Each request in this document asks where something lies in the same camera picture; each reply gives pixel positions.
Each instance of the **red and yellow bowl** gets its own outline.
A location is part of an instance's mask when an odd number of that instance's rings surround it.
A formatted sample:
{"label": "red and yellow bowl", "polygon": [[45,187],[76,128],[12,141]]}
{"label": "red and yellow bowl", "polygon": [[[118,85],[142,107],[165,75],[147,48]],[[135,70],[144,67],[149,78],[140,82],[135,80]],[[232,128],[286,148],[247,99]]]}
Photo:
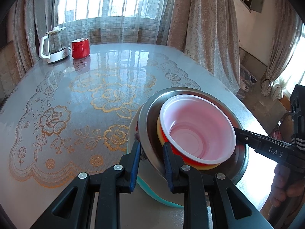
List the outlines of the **red and yellow bowl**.
{"label": "red and yellow bowl", "polygon": [[[165,142],[168,142],[168,139],[166,138],[166,136],[165,136],[165,134],[162,130],[161,124],[160,124],[160,116],[158,117],[158,120],[157,120],[157,134],[158,134],[158,138],[159,138],[159,141],[160,141],[162,146],[164,145]],[[196,168],[197,170],[209,170],[209,169],[213,169],[213,168],[217,167],[218,165],[220,165],[220,164],[198,163],[198,162],[184,156],[183,154],[181,154],[173,146],[172,146],[172,151],[173,151],[174,154],[181,156],[185,164],[187,164],[189,166],[192,166],[192,167]]]}

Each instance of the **kettle handle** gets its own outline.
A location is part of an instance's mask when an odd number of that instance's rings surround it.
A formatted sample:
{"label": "kettle handle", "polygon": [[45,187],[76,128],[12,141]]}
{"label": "kettle handle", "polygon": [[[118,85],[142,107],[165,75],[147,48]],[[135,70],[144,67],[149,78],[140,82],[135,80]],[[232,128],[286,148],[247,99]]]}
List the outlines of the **kettle handle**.
{"label": "kettle handle", "polygon": [[[45,44],[45,40],[47,40],[48,49],[47,49],[47,55],[43,54],[43,46]],[[39,45],[39,57],[41,59],[50,59],[50,48],[49,48],[49,35],[45,35],[40,39],[40,45]]]}

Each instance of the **kettle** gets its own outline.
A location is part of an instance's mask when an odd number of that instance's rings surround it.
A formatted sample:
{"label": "kettle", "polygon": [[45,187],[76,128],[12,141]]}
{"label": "kettle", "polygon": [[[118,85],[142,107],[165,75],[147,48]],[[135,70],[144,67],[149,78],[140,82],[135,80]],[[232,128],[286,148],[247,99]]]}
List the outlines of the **kettle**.
{"label": "kettle", "polygon": [[40,39],[39,57],[41,59],[46,59],[48,63],[55,63],[69,56],[65,28],[53,27],[53,30],[46,32]]}

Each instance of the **pink bowl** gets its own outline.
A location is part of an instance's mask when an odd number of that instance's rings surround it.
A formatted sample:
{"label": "pink bowl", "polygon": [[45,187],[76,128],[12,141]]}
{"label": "pink bowl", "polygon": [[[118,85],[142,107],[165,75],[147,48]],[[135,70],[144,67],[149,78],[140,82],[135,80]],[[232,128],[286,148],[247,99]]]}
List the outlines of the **pink bowl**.
{"label": "pink bowl", "polygon": [[162,130],[183,155],[203,164],[228,160],[236,146],[228,117],[211,102],[194,95],[168,99],[160,111]]}

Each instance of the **screw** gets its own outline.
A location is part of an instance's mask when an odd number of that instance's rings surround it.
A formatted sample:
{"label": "screw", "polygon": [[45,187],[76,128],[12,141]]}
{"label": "screw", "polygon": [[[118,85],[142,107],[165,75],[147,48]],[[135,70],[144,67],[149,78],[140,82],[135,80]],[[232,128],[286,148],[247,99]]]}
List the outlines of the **screw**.
{"label": "screw", "polygon": [[217,177],[218,179],[220,179],[220,180],[223,180],[223,179],[226,178],[225,174],[222,174],[222,173],[218,173],[218,174],[216,175],[216,177]]}
{"label": "screw", "polygon": [[88,176],[88,175],[87,175],[86,172],[82,172],[82,173],[79,173],[79,174],[78,174],[78,178],[79,178],[79,179],[85,179],[87,176]]}
{"label": "screw", "polygon": [[191,168],[190,168],[189,165],[186,165],[186,164],[185,164],[185,165],[182,165],[182,166],[181,166],[181,169],[184,170],[184,171],[189,171]]}
{"label": "screw", "polygon": [[116,164],[114,167],[113,167],[114,170],[121,170],[123,169],[123,166],[120,165],[120,164]]}

